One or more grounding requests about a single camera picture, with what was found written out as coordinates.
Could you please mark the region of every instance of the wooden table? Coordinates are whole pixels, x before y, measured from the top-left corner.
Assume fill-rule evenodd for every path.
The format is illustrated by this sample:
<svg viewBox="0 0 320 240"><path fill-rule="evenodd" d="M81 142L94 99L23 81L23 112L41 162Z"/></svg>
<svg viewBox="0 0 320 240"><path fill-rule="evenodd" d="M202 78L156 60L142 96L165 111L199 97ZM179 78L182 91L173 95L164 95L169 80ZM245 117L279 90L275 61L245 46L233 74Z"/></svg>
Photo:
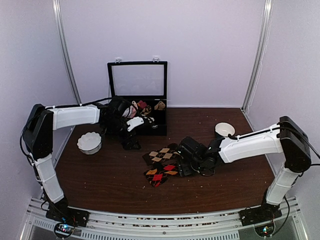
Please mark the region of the wooden table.
<svg viewBox="0 0 320 240"><path fill-rule="evenodd" d="M169 177L152 187L143 172L150 169L142 155L191 136L204 145L214 138L219 122L228 122L236 134L251 132L240 109L169 108L167 136L138 136L140 150L123 150L116 137L103 138L101 150L85 155L77 147L97 125L77 126L56 167L60 185L72 207L128 214L187 214L259 205L274 175L265 156L256 156L216 168L215 175Z"/></svg>

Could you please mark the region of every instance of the open box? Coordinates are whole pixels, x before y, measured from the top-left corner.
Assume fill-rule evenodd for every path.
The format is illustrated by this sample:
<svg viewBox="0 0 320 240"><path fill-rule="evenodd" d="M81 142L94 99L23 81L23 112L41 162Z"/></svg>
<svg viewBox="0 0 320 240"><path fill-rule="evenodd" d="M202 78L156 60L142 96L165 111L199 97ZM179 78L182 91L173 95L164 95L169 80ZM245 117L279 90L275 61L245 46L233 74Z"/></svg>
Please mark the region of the open box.
<svg viewBox="0 0 320 240"><path fill-rule="evenodd" d="M151 107L149 117L153 126L138 128L138 135L167 135L167 61L127 61L107 64L112 96L121 96L138 103L144 101ZM155 110L162 101L164 110Z"/></svg>

